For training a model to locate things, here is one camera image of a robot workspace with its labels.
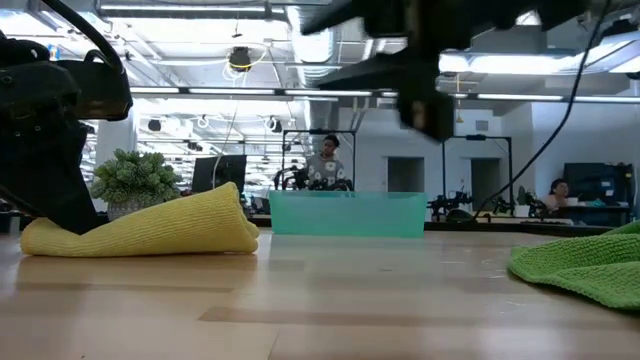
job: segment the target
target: fluorescent light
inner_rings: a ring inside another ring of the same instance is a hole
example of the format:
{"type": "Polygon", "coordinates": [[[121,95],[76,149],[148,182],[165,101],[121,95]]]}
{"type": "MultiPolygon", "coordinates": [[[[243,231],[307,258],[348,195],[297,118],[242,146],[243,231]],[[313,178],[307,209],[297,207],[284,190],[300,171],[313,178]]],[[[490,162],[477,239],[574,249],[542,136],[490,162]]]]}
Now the fluorescent light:
{"type": "Polygon", "coordinates": [[[467,72],[469,71],[469,62],[464,56],[440,55],[438,68],[442,72],[467,72]]]}
{"type": "Polygon", "coordinates": [[[611,70],[613,73],[637,73],[640,71],[640,56],[635,57],[626,63],[611,70]]]}
{"type": "Polygon", "coordinates": [[[285,90],[291,96],[373,96],[371,91],[285,90]]]}
{"type": "Polygon", "coordinates": [[[478,100],[562,101],[559,95],[478,94],[478,100]]]}
{"type": "Polygon", "coordinates": [[[189,88],[192,94],[211,95],[275,95],[275,91],[270,89],[215,89],[215,88],[189,88]]]}
{"type": "Polygon", "coordinates": [[[539,26],[542,25],[540,22],[540,16],[535,10],[531,10],[527,13],[524,13],[516,19],[516,25],[520,26],[539,26]]]}
{"type": "Polygon", "coordinates": [[[177,94],[180,90],[171,87],[131,87],[131,93],[140,94],[177,94]]]}
{"type": "Polygon", "coordinates": [[[364,45],[364,51],[362,52],[362,60],[367,60],[369,55],[371,54],[371,50],[373,50],[373,39],[368,39],[366,44],[364,45]]]}
{"type": "MultiPolygon", "coordinates": [[[[229,6],[209,6],[209,5],[102,5],[100,10],[122,10],[122,11],[228,11],[228,12],[248,12],[248,11],[264,11],[264,7],[248,6],[248,7],[229,7],[229,6]]],[[[283,9],[272,9],[274,13],[282,14],[283,9]]]]}
{"type": "Polygon", "coordinates": [[[634,96],[576,96],[576,102],[640,104],[640,97],[634,96]]]}
{"type": "MultiPolygon", "coordinates": [[[[589,66],[596,61],[603,59],[615,51],[620,50],[631,43],[631,41],[621,41],[619,43],[610,43],[610,44],[601,44],[600,46],[596,46],[589,50],[589,56],[587,56],[587,61],[585,63],[586,66],[589,66]]],[[[560,67],[558,70],[577,70],[582,62],[582,58],[584,56],[584,52],[580,53],[576,56],[566,57],[560,61],[560,67]]]]}
{"type": "Polygon", "coordinates": [[[485,74],[547,75],[560,68],[559,59],[548,56],[488,55],[471,62],[469,71],[485,74]]]}

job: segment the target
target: pillar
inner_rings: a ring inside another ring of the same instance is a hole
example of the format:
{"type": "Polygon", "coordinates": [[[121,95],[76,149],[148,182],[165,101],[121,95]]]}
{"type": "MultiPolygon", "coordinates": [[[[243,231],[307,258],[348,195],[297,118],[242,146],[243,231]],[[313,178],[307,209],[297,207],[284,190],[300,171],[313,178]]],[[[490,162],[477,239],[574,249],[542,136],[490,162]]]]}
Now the pillar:
{"type": "MultiPolygon", "coordinates": [[[[137,143],[138,116],[131,109],[129,117],[122,121],[101,121],[98,126],[98,140],[96,143],[95,167],[104,164],[114,158],[114,151],[122,149],[133,151],[137,143]]],[[[107,211],[107,203],[100,199],[94,199],[93,205],[96,211],[107,211]]]]}

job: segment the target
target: black device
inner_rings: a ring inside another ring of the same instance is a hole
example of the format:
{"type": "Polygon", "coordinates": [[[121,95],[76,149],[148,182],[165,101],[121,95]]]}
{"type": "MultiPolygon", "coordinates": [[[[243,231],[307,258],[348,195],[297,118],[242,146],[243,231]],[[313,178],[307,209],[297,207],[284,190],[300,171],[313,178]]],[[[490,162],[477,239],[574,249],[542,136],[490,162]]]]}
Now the black device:
{"type": "Polygon", "coordinates": [[[601,200],[608,205],[626,202],[633,207],[633,165],[567,163],[563,178],[569,185],[569,197],[580,201],[601,200]]]}
{"type": "Polygon", "coordinates": [[[432,211],[432,216],[440,219],[441,216],[446,216],[453,210],[460,207],[460,205],[472,204],[473,197],[469,196],[466,192],[456,191],[455,196],[452,198],[447,198],[443,195],[438,195],[438,197],[430,201],[428,204],[428,208],[432,211]]]}
{"type": "Polygon", "coordinates": [[[193,169],[193,180],[191,183],[191,191],[194,193],[205,192],[216,187],[222,186],[228,182],[236,184],[238,192],[242,194],[244,191],[244,181],[247,169],[246,155],[225,155],[218,162],[218,168],[214,168],[218,162],[217,157],[196,159],[196,165],[193,169]]]}
{"type": "Polygon", "coordinates": [[[78,120],[126,119],[133,100],[109,42],[59,0],[42,2],[99,50],[84,61],[51,62],[43,45],[0,35],[0,197],[82,234],[104,221],[80,172],[87,129],[78,120]]]}
{"type": "Polygon", "coordinates": [[[579,15],[585,0],[334,0],[304,24],[312,34],[362,17],[373,38],[407,37],[407,47],[395,54],[378,54],[326,75],[320,89],[395,89],[400,120],[430,138],[453,136],[454,101],[435,89],[438,62],[444,51],[471,47],[475,35],[495,27],[507,30],[516,18],[536,10],[542,30],[579,15]]]}

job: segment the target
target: potted plant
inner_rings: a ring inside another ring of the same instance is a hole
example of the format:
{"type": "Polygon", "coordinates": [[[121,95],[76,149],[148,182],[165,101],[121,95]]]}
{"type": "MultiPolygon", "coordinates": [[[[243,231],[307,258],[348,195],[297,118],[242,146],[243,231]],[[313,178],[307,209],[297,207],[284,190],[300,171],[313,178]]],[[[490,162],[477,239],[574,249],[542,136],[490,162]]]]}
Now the potted plant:
{"type": "Polygon", "coordinates": [[[162,154],[118,149],[114,155],[94,170],[91,185],[91,196],[109,204],[109,220],[180,197],[176,183],[182,178],[162,154]]]}
{"type": "Polygon", "coordinates": [[[518,205],[516,205],[513,215],[515,217],[529,217],[529,210],[531,209],[531,203],[534,199],[535,197],[531,192],[526,191],[523,186],[520,186],[520,188],[518,188],[518,197],[516,198],[518,205]]]}

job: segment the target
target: black cable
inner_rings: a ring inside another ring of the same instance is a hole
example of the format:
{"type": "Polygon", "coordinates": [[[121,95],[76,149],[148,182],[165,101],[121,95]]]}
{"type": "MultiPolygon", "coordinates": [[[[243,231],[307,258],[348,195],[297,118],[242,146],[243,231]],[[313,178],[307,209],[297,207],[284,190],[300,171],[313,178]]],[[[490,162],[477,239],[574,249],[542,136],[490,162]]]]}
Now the black cable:
{"type": "Polygon", "coordinates": [[[529,160],[527,162],[527,164],[522,168],[522,170],[520,170],[516,174],[516,176],[513,177],[511,179],[511,181],[509,181],[509,183],[507,185],[505,185],[502,189],[498,190],[498,192],[496,192],[495,194],[491,195],[485,201],[482,202],[482,204],[480,205],[480,208],[478,208],[478,210],[476,211],[475,215],[473,216],[473,221],[475,221],[478,218],[478,215],[482,212],[484,207],[491,200],[493,200],[496,196],[502,194],[503,191],[507,190],[516,181],[518,181],[518,179],[520,179],[522,177],[522,175],[529,169],[529,167],[531,167],[531,165],[533,165],[533,163],[538,159],[538,157],[540,157],[540,155],[547,149],[547,147],[549,147],[551,142],[556,138],[556,136],[558,136],[558,133],[560,133],[560,130],[562,130],[564,125],[567,123],[567,120],[569,119],[569,116],[571,115],[571,110],[573,109],[573,104],[574,104],[574,100],[576,98],[576,94],[578,93],[578,87],[580,86],[580,79],[582,78],[582,72],[584,71],[585,65],[587,63],[587,59],[589,58],[589,51],[591,50],[591,47],[594,45],[595,40],[598,37],[600,26],[602,25],[602,22],[604,21],[604,17],[607,14],[607,11],[609,10],[609,7],[611,7],[611,0],[606,0],[606,2],[604,4],[604,7],[602,8],[602,13],[600,14],[600,18],[596,22],[596,26],[594,27],[594,29],[593,29],[593,31],[591,33],[591,36],[589,38],[589,43],[587,44],[587,49],[584,51],[584,55],[582,56],[582,60],[580,61],[580,66],[578,67],[578,73],[576,74],[576,80],[573,83],[573,88],[571,89],[571,95],[569,96],[569,103],[567,105],[567,111],[565,112],[565,115],[562,118],[562,121],[560,122],[558,127],[554,130],[554,132],[551,134],[551,136],[549,136],[549,139],[540,147],[538,152],[535,153],[535,155],[533,155],[531,160],[529,160]]]}

